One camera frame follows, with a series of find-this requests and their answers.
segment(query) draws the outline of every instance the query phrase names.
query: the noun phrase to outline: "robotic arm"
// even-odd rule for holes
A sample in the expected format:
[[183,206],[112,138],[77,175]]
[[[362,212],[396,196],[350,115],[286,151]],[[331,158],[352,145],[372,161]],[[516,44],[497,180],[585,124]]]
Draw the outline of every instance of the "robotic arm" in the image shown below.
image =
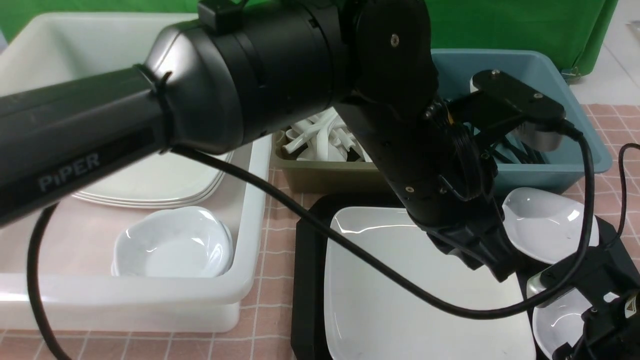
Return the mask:
[[560,104],[498,70],[441,99],[424,1],[244,5],[201,1],[144,64],[0,97],[0,226],[154,152],[223,154],[333,106],[444,254],[519,270],[485,150],[512,131],[555,149]]

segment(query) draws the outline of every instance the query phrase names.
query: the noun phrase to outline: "white square plate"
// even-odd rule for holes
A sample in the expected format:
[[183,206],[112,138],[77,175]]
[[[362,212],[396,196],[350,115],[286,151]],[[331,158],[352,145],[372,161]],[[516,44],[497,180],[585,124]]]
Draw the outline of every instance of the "white square plate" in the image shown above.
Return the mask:
[[[442,254],[404,209],[346,208],[332,228],[423,289],[457,306],[494,309],[522,301],[515,275],[499,283]],[[329,240],[324,324],[335,360],[534,360],[525,313],[467,320],[409,294]]]

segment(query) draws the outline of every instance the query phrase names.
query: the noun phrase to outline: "green fabric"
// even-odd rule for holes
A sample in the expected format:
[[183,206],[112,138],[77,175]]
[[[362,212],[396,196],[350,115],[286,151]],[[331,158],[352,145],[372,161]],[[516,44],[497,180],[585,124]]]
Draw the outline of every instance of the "green fabric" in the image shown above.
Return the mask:
[[[559,69],[593,70],[618,0],[426,0],[434,48],[524,49]],[[10,41],[46,12],[195,12],[197,0],[1,0]]]

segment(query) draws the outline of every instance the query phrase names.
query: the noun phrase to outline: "wire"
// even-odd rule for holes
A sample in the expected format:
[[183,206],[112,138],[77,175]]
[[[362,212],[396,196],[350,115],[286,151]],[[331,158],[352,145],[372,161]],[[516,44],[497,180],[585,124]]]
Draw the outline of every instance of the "wire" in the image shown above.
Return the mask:
[[625,175],[625,151],[627,149],[640,150],[640,145],[636,143],[628,143],[624,145],[618,153],[618,170],[620,171],[620,185],[622,187],[622,201],[620,207],[620,224],[618,225],[617,238],[622,236],[622,232],[625,229],[625,222],[627,222],[627,176]]
[[[292,198],[278,190],[275,186],[269,184],[265,180],[247,172],[242,168],[239,168],[225,161],[218,160],[200,151],[190,149],[188,147],[176,146],[173,148],[173,152],[175,154],[180,154],[205,165],[217,168],[222,172],[243,180],[266,192],[277,201],[280,201],[284,206],[289,208],[296,215],[300,216],[300,218],[304,219],[312,226],[314,226],[315,229],[323,236],[331,238],[340,246],[348,250],[350,253],[375,268],[377,271],[388,277],[391,281],[394,281],[396,284],[400,285],[405,290],[409,291],[411,294],[415,295],[424,302],[427,302],[429,305],[451,315],[459,316],[462,318],[475,320],[491,320],[505,318],[516,315],[518,313],[522,313],[537,305],[542,304],[547,300],[550,300],[553,296],[557,295],[560,291],[563,290],[566,283],[573,277],[578,268],[581,266],[582,261],[584,260],[587,249],[589,247],[591,225],[593,222],[593,200],[595,195],[593,159],[591,156],[591,149],[589,148],[589,144],[587,143],[587,140],[584,138],[582,133],[573,129],[573,131],[567,131],[567,135],[580,144],[586,174],[584,218],[582,221],[582,232],[580,235],[578,251],[573,265],[554,287],[547,289],[517,304],[503,307],[502,309],[491,310],[465,309],[464,307],[455,306],[433,296],[408,279],[404,278],[402,275],[382,263],[380,260],[376,259],[373,255],[366,252],[358,245],[355,245],[353,242],[333,230],[331,227],[327,226],[325,223],[320,221],[320,219],[300,206]],[[71,358],[66,355],[64,350],[60,347],[60,344],[57,342],[53,330],[49,325],[49,321],[44,311],[44,305],[42,304],[42,298],[40,296],[40,284],[38,280],[38,258],[40,254],[40,246],[42,244],[44,231],[47,227],[47,224],[49,223],[49,220],[51,219],[51,215],[56,209],[56,206],[57,204],[49,206],[42,211],[40,217],[38,218],[38,222],[36,223],[36,226],[33,230],[33,233],[31,234],[29,249],[27,251],[27,292],[29,294],[29,303],[31,304],[33,316],[35,317],[38,328],[40,329],[40,333],[42,334],[42,337],[47,344],[47,348],[49,348],[51,354],[53,354],[56,359],[70,360]]]
[[36,226],[33,229],[33,233],[31,233],[29,249],[27,250],[27,293],[29,294],[29,303],[31,304],[33,317],[38,324],[38,329],[40,329],[42,338],[45,344],[47,344],[49,351],[51,351],[53,356],[58,360],[71,360],[71,357],[66,355],[65,351],[60,347],[49,325],[47,315],[44,311],[44,305],[42,304],[42,297],[40,296],[40,282],[38,280],[38,258],[42,238],[47,224],[51,219],[51,215],[53,215],[53,211],[57,206],[58,204],[53,204],[41,212]]
[[524,311],[530,310],[548,300],[556,296],[560,291],[563,291],[566,287],[568,281],[575,275],[576,271],[580,268],[582,262],[584,261],[585,255],[589,248],[589,239],[591,237],[591,225],[593,223],[593,203],[595,196],[595,175],[593,170],[593,158],[591,156],[591,149],[589,148],[589,144],[587,140],[584,138],[584,135],[576,130],[575,128],[571,128],[566,130],[566,135],[570,138],[574,139],[580,145],[580,149],[582,152],[582,157],[584,160],[584,169],[586,174],[585,180],[585,205],[584,205],[584,218],[582,220],[582,232],[580,234],[580,242],[578,245],[578,251],[576,253],[575,259],[573,260],[573,265],[569,269],[569,271],[564,275],[564,277],[553,287],[534,295],[528,299],[523,300],[517,304],[513,304],[508,307],[503,307],[501,309],[491,309],[491,310],[476,310],[476,309],[465,309],[464,307],[455,306],[448,302],[441,300],[438,297],[428,293],[423,290],[416,284],[409,281],[407,278],[403,277],[380,260],[375,258],[370,253],[363,250],[358,245],[355,245],[353,242],[345,238],[343,235],[339,234],[337,231],[333,230],[331,227],[327,226],[325,223],[320,221],[314,215],[309,213],[305,208],[300,206],[297,202],[287,196],[285,193],[278,190],[275,186],[269,184],[265,180],[247,172],[244,169],[241,169],[235,165],[227,163],[225,161],[218,160],[211,156],[208,156],[200,151],[190,149],[183,146],[176,146],[173,148],[173,152],[175,154],[179,154],[185,156],[191,160],[195,160],[197,162],[203,163],[205,165],[209,165],[211,167],[217,168],[218,170],[225,172],[231,176],[234,176],[240,180],[246,181],[247,183],[254,185],[258,189],[266,192],[272,198],[276,199],[284,206],[293,211],[300,218],[304,219],[310,223],[316,231],[321,233],[323,236],[332,239],[340,246],[344,247],[347,251],[367,263],[368,265],[375,268],[377,271],[382,273],[384,276],[389,278],[391,281],[400,285],[405,290],[409,291],[411,294],[415,295],[419,299],[427,302],[429,305],[449,313],[454,316],[459,316],[462,318],[475,319],[475,320],[491,320],[491,319],[499,319],[505,318],[509,316],[513,316],[518,313],[522,313]]

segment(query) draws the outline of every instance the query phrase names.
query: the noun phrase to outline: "white bowl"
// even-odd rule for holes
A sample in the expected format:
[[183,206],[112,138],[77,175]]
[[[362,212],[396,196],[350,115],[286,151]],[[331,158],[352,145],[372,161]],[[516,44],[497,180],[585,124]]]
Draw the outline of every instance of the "white bowl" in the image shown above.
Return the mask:
[[591,307],[578,290],[572,290],[551,305],[533,311],[533,336],[540,350],[552,359],[557,348],[574,346],[582,336],[582,313]]
[[[513,190],[502,204],[504,228],[513,246],[546,264],[555,264],[578,249],[584,205],[533,188]],[[593,217],[589,246],[598,246],[600,233]]]
[[116,241],[115,276],[216,277],[231,265],[229,229],[198,206],[157,211]]

